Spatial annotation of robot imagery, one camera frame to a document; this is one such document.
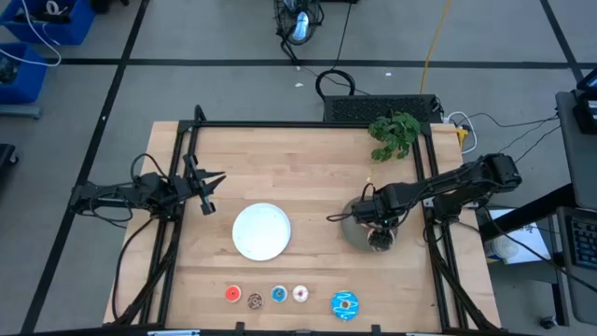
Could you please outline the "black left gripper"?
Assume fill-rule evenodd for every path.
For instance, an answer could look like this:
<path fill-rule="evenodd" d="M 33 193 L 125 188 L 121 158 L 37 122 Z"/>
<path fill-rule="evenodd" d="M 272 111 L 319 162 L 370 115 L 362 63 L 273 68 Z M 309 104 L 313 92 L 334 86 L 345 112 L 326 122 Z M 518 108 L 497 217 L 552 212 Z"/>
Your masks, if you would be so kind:
<path fill-rule="evenodd" d="M 226 175 L 224 172 L 207 172 L 199 169 L 198 160 L 194 154 L 185 154 L 183 156 L 185 164 L 184 171 L 176 177 L 176 201 L 178 203 L 199 197 L 201 200 L 201 211 L 205 216 L 215 212 L 215 206 L 209 200 L 209 195 L 213 194 L 215 188 L 224 181 Z M 206 183 L 204 180 L 215 177 L 215 180 Z"/>

